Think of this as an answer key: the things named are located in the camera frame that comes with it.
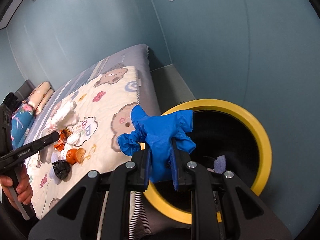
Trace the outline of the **person's left hand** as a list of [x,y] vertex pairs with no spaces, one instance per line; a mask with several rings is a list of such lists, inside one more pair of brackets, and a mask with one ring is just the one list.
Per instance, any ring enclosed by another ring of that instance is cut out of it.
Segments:
[[[33,196],[33,190],[29,183],[29,175],[27,174],[27,168],[25,164],[22,165],[20,172],[21,181],[16,187],[17,199],[24,205],[29,205]],[[18,206],[16,205],[12,194],[10,193],[9,188],[12,187],[12,180],[8,176],[1,175],[1,187],[4,194],[8,198],[10,204],[18,211]]]

